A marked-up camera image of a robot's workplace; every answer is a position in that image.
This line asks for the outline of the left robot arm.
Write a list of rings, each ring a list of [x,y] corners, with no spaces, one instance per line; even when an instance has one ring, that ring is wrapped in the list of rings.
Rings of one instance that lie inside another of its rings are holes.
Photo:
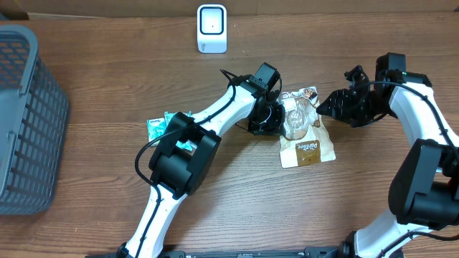
[[[222,136],[241,120],[253,135],[280,135],[285,111],[278,102],[282,79],[268,63],[254,75],[226,70],[226,93],[205,110],[188,116],[178,112],[163,135],[145,144],[135,160],[136,173],[150,186],[146,209],[134,235],[116,257],[158,257],[183,200],[201,186]]]

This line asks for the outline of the beige paper pouch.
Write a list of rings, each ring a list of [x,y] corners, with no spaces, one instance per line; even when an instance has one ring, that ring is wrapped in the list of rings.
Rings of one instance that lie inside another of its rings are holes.
[[[320,105],[316,87],[283,92],[280,103],[285,109],[280,136],[281,166],[293,168],[335,160],[333,143],[316,112]]]

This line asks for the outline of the teal wipes pack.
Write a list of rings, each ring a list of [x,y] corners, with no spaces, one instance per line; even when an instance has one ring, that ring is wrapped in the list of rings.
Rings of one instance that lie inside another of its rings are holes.
[[[175,114],[176,113],[170,113],[168,111],[166,111],[164,113],[164,120],[165,120],[166,127],[168,127],[169,123],[171,122],[171,119],[175,116]],[[176,143],[176,146],[179,147],[180,149],[184,149],[184,150],[187,150],[189,152],[193,151],[193,147],[189,143],[182,143],[182,142],[178,141]]]

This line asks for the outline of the grey plastic mesh basket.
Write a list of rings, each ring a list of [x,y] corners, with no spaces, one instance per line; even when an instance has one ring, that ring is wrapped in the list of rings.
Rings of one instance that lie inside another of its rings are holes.
[[[70,102],[22,25],[1,26],[1,214],[26,215],[54,200]]]

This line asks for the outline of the white barcode scanner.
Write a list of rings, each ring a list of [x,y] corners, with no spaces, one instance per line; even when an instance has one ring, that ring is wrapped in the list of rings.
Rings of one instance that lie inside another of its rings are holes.
[[[203,54],[227,51],[227,10],[222,4],[202,4],[197,9],[197,47]]]

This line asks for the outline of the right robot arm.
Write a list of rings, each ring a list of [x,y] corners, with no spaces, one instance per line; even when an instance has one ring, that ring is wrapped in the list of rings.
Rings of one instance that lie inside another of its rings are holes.
[[[410,151],[391,182],[388,208],[353,231],[330,257],[402,257],[402,247],[423,236],[455,242],[438,231],[458,225],[458,136],[448,125],[425,74],[408,72],[403,54],[376,60],[375,79],[359,65],[344,74],[348,87],[316,109],[353,128],[389,115],[401,122]]]

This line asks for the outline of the blue white package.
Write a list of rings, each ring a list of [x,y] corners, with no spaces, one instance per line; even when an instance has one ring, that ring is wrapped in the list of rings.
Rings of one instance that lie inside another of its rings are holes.
[[[146,121],[148,131],[148,141],[164,134],[166,130],[166,121],[164,118],[154,118]]]

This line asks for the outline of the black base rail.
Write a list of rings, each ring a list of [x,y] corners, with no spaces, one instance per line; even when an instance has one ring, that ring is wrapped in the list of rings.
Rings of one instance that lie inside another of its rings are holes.
[[[201,252],[162,251],[158,258],[332,258],[337,257],[335,247],[306,247],[304,250],[275,250],[261,252]]]

